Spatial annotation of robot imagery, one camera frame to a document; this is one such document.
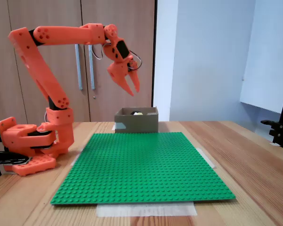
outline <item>cabinet door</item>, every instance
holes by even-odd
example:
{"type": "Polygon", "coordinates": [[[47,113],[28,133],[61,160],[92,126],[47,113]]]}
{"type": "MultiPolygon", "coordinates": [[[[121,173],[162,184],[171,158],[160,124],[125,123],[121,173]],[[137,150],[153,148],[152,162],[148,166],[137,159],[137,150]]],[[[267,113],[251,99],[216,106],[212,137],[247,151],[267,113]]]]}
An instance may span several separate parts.
{"type": "MultiPolygon", "coordinates": [[[[8,0],[11,29],[27,27],[32,30],[40,25],[81,26],[80,0],[8,0]]],[[[75,121],[90,121],[89,102],[83,47],[80,49],[83,90],[79,89],[74,45],[39,46],[45,62],[65,90],[75,121]]],[[[45,100],[27,69],[17,56],[19,77],[23,92],[28,123],[43,122],[45,100]]]]}
{"type": "Polygon", "coordinates": [[[27,124],[17,71],[16,58],[8,34],[8,4],[0,0],[0,121],[14,116],[19,124],[27,124]]]}
{"type": "MultiPolygon", "coordinates": [[[[89,89],[91,121],[113,121],[121,107],[151,106],[152,63],[154,35],[153,0],[82,0],[83,24],[115,24],[118,36],[128,48],[142,59],[138,70],[140,92],[136,93],[129,76],[127,81],[134,96],[130,96],[110,78],[107,68],[112,63],[107,57],[93,58],[95,90],[89,89]]],[[[85,47],[87,80],[90,86],[88,47],[85,47]]]]}

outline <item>small box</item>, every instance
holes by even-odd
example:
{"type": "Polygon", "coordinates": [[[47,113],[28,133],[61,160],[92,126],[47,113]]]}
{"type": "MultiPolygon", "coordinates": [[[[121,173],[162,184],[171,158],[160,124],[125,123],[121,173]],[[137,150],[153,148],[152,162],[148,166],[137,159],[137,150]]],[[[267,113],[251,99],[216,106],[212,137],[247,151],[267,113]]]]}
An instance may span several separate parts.
{"type": "Polygon", "coordinates": [[[156,107],[123,107],[114,116],[116,133],[158,133],[156,107]],[[141,112],[142,115],[131,115],[141,112]]]}

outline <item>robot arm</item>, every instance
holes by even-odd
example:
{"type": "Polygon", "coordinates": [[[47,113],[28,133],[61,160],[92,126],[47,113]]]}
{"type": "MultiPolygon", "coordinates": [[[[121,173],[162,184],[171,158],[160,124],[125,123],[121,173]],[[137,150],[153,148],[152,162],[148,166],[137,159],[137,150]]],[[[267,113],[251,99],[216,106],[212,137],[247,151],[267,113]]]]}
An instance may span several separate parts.
{"type": "Polygon", "coordinates": [[[54,108],[52,110],[66,109],[69,99],[39,53],[39,45],[102,44],[104,53],[114,61],[108,68],[112,80],[133,96],[125,80],[125,76],[129,74],[136,91],[139,91],[137,72],[130,69],[136,69],[137,63],[124,40],[117,36],[117,28],[113,24],[105,27],[102,24],[86,24],[81,27],[39,26],[32,31],[21,28],[12,31],[8,37],[50,103],[50,108],[54,108]]]}
{"type": "Polygon", "coordinates": [[[74,142],[74,117],[72,109],[69,108],[69,99],[43,60],[38,46],[101,44],[106,56],[114,61],[108,67],[111,79],[133,96],[125,80],[125,76],[129,75],[136,91],[139,92],[137,63],[133,60],[124,39],[117,36],[117,28],[113,24],[105,27],[102,24],[86,24],[81,27],[40,26],[32,31],[21,28],[12,31],[8,37],[31,77],[48,100],[49,107],[46,108],[48,122],[43,122],[39,127],[19,125],[14,117],[0,121],[0,141],[5,146],[4,149],[9,150],[7,153],[0,153],[0,164],[14,164],[5,166],[8,167],[6,170],[24,176],[54,168],[55,158],[67,153],[74,142]],[[26,157],[33,157],[33,160],[18,166],[17,164],[27,161],[26,157]]]}

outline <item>cabinet handle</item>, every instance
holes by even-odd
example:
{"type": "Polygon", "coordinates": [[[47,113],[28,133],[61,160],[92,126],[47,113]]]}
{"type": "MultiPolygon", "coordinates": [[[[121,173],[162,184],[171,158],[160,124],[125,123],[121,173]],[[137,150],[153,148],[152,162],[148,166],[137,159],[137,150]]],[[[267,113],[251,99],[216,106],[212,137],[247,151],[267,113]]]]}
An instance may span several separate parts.
{"type": "Polygon", "coordinates": [[[78,79],[78,82],[79,82],[79,89],[83,90],[82,76],[81,76],[81,65],[80,65],[80,55],[79,55],[79,44],[75,44],[75,59],[76,59],[76,69],[77,69],[77,79],[78,79]]]}
{"type": "Polygon", "coordinates": [[[88,45],[88,53],[89,53],[89,67],[90,67],[91,89],[95,90],[94,74],[93,74],[93,62],[92,62],[92,45],[88,45]]]}

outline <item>table surface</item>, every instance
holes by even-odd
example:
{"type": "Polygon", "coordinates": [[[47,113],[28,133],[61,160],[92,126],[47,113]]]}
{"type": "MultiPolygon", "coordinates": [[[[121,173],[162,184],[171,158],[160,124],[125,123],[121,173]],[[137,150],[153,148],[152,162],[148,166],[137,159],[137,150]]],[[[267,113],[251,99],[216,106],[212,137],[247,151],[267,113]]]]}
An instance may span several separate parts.
{"type": "Polygon", "coordinates": [[[0,225],[283,225],[283,148],[229,121],[160,122],[159,131],[182,132],[201,148],[236,200],[195,203],[197,216],[185,217],[98,218],[96,205],[50,205],[92,134],[113,125],[74,123],[75,142],[55,169],[1,176],[0,225]]]}

